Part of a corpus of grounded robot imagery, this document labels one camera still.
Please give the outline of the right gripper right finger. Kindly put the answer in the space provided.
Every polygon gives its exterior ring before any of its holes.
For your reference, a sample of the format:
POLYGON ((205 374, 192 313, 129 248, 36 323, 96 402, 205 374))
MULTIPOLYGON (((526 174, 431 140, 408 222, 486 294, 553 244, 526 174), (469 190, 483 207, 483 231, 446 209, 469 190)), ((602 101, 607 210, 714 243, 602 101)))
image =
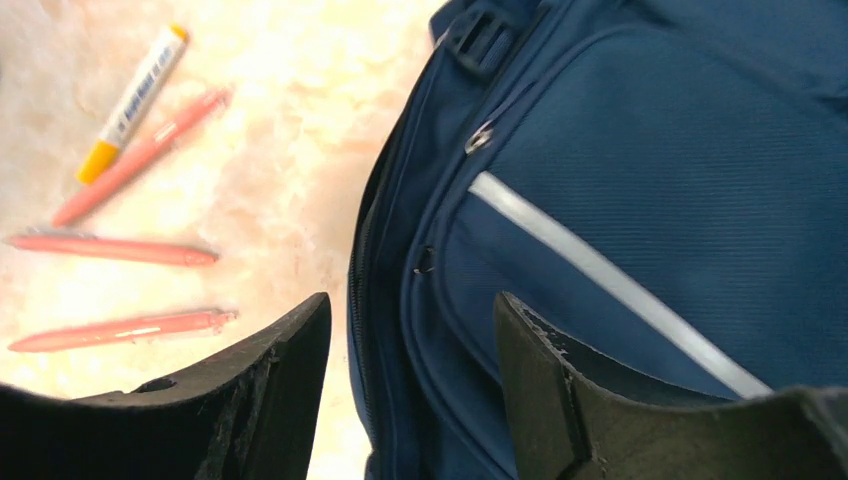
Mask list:
POLYGON ((494 302, 522 479, 843 479, 847 392, 790 388, 726 401, 646 376, 494 302))

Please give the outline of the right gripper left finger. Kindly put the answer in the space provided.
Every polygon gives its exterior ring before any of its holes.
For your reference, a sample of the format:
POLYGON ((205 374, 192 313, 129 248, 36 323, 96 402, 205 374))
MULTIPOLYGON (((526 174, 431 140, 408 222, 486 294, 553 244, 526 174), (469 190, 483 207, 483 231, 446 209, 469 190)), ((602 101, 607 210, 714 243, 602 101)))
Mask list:
POLYGON ((331 339, 317 293, 263 330, 129 393, 1 389, 5 479, 303 479, 331 339))

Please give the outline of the navy blue backpack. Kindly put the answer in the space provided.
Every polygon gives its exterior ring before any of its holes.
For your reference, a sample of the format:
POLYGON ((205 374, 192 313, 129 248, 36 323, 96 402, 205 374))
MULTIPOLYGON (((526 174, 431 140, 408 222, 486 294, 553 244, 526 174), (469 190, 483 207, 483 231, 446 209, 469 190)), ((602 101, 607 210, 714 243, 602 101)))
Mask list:
POLYGON ((494 303, 741 400, 847 383, 843 1, 449 1, 349 271, 369 479, 514 479, 494 303))

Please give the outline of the lower orange pen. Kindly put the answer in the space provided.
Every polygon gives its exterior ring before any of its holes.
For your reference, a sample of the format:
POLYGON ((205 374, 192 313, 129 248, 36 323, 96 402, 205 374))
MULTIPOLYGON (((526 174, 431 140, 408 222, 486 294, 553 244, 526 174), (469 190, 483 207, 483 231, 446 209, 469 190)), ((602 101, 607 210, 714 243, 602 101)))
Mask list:
POLYGON ((219 331, 237 317, 236 312, 210 310, 113 320, 33 334, 12 342, 8 349, 18 353, 52 353, 168 335, 219 331))

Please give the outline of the middle orange pen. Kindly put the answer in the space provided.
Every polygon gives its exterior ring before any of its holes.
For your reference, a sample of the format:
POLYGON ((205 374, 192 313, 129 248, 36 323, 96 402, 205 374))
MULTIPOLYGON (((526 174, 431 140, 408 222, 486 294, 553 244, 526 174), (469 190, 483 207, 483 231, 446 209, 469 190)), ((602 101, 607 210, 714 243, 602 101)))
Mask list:
POLYGON ((214 253, 179 245, 67 235, 15 235, 5 239, 15 248, 91 258, 186 267, 210 266, 214 253))

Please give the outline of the white yellow marker pen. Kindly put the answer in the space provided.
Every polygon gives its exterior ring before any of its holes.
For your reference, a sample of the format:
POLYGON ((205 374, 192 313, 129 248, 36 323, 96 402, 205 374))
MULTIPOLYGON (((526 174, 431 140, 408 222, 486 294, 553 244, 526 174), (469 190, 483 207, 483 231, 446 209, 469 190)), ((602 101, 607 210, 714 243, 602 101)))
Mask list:
POLYGON ((88 157, 78 169, 76 179, 80 183, 88 185, 96 180, 132 140, 181 59, 188 41, 188 30, 179 24, 171 24, 161 31, 110 112, 88 157))

